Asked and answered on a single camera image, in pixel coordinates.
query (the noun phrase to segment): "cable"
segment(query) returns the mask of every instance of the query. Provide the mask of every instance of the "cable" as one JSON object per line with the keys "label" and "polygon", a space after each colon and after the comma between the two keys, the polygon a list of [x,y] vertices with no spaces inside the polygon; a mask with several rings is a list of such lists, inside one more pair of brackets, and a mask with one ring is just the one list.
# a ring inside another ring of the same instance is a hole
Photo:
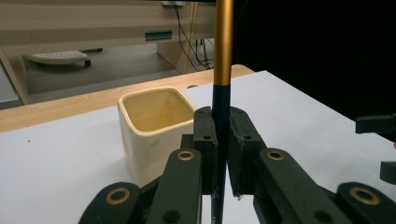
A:
{"label": "cable", "polygon": [[212,67],[209,66],[209,65],[210,65],[209,62],[213,63],[213,59],[212,59],[212,60],[208,60],[207,58],[205,58],[205,59],[202,61],[202,60],[200,60],[200,59],[198,58],[197,52],[194,50],[194,47],[192,46],[190,40],[187,38],[186,33],[184,32],[183,27],[181,26],[181,23],[180,23],[180,16],[179,16],[179,13],[178,13],[178,7],[177,7],[176,1],[172,1],[172,4],[173,4],[173,6],[174,6],[174,9],[175,9],[175,12],[176,12],[176,15],[177,15],[177,22],[178,22],[178,41],[179,41],[179,44],[180,44],[181,49],[183,50],[184,54],[187,56],[188,60],[190,61],[191,65],[192,65],[192,67],[193,67],[196,71],[200,71],[200,70],[198,70],[198,69],[195,67],[195,65],[193,64],[193,62],[192,62],[190,56],[189,56],[189,55],[187,54],[187,52],[184,50],[184,47],[183,47],[183,45],[181,44],[181,33],[183,33],[184,37],[186,38],[186,40],[187,40],[187,42],[188,42],[188,44],[189,44],[189,47],[191,48],[193,54],[195,55],[195,58],[196,58],[198,64],[200,64],[201,66],[203,66],[205,69],[213,68],[213,66],[212,66]]}

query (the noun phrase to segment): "white tabletop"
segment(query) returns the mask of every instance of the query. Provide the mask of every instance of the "white tabletop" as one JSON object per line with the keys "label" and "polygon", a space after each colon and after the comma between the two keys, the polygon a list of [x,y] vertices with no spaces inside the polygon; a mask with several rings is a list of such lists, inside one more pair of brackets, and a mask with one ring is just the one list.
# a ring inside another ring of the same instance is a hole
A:
{"label": "white tabletop", "polygon": [[[211,105],[212,85],[183,91]],[[396,201],[396,186],[379,179],[381,161],[396,161],[393,144],[356,134],[355,122],[263,71],[232,79],[232,106],[245,110],[268,147],[288,151],[322,187],[361,182]],[[0,133],[0,223],[78,223],[94,196],[133,182],[123,157],[115,106]],[[224,223],[259,223],[252,197],[240,201],[227,183]],[[203,223],[210,223],[204,197]]]}

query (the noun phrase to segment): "square ceramic pot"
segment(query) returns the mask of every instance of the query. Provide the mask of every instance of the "square ceramic pot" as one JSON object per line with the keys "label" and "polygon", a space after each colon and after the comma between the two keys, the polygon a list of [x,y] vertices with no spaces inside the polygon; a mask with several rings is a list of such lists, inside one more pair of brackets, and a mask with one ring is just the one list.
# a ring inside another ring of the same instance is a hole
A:
{"label": "square ceramic pot", "polygon": [[163,174],[182,134],[192,133],[196,107],[180,90],[165,86],[125,94],[118,109],[128,169],[143,187]]}

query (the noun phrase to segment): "wooden desk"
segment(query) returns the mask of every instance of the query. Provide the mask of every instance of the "wooden desk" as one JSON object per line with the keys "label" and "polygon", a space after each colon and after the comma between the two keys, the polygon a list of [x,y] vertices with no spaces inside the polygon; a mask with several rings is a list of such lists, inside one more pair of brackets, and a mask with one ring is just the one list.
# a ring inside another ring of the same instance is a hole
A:
{"label": "wooden desk", "polygon": [[[178,42],[191,55],[189,42],[213,38],[214,25],[213,3],[188,2],[178,8],[177,17],[174,7],[160,1],[4,0],[0,3],[0,60],[21,101],[28,105],[23,55],[157,43],[158,52],[186,74],[190,62]],[[163,31],[171,32],[171,37],[145,38],[146,33]]]}
{"label": "wooden desk", "polygon": [[[233,65],[232,77],[240,77],[250,73],[253,73],[253,71],[244,65]],[[212,82],[213,70],[207,70],[40,104],[0,110],[0,133],[116,105],[123,94],[132,91],[141,91],[158,86],[174,86],[183,90],[192,85]]]}
{"label": "wooden desk", "polygon": [[[191,81],[196,76],[175,83],[186,88],[197,84]],[[212,90],[206,84],[182,91],[201,108],[211,105]],[[95,104],[115,95],[99,95]],[[74,103],[91,107],[91,102],[77,98]],[[134,183],[125,163],[118,109],[115,101],[108,103],[113,106],[0,133],[0,223],[78,223],[100,189]],[[70,104],[58,111],[69,110]],[[231,104],[248,113],[268,147],[288,151],[323,188],[335,192],[340,183],[360,182],[396,201],[395,186],[379,178],[380,162],[396,158],[390,141],[374,133],[356,134],[354,121],[265,71],[233,78]],[[42,117],[49,115],[45,111]],[[259,223],[252,196],[234,198],[229,179],[223,222]],[[208,224],[210,196],[203,197],[202,205],[202,221]]]}

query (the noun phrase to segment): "black cable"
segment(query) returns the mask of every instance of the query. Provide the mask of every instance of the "black cable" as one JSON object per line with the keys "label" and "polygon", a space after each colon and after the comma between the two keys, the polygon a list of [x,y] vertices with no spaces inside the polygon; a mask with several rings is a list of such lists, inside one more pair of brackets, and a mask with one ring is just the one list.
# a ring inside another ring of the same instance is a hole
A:
{"label": "black cable", "polygon": [[180,23],[180,16],[179,16],[179,13],[178,13],[178,8],[177,8],[177,3],[176,3],[176,1],[172,1],[172,4],[173,4],[174,9],[175,9],[175,12],[176,12],[176,14],[177,14],[177,22],[178,22],[178,40],[179,40],[179,44],[180,44],[181,49],[183,50],[184,54],[187,56],[188,60],[190,61],[191,65],[192,65],[192,67],[193,67],[196,71],[200,71],[200,70],[198,70],[198,69],[194,66],[194,64],[193,64],[193,62],[192,62],[192,60],[191,60],[191,58],[189,57],[189,55],[187,54],[187,52],[184,50],[184,48],[183,48],[183,46],[182,46],[182,44],[181,44],[181,34],[180,34],[180,31],[181,31],[181,33],[183,33],[184,37],[186,38],[187,42],[189,43],[189,47],[191,48],[193,54],[195,55],[195,58],[196,58],[196,60],[198,61],[198,64],[200,64],[201,66],[205,67],[206,69],[210,69],[211,67],[208,66],[209,60],[208,60],[208,59],[205,59],[205,60],[204,60],[205,64],[204,64],[203,61],[201,61],[201,60],[198,58],[197,52],[194,50],[194,47],[192,46],[190,40],[187,38],[186,33],[184,32],[183,27],[181,26],[181,23]]}

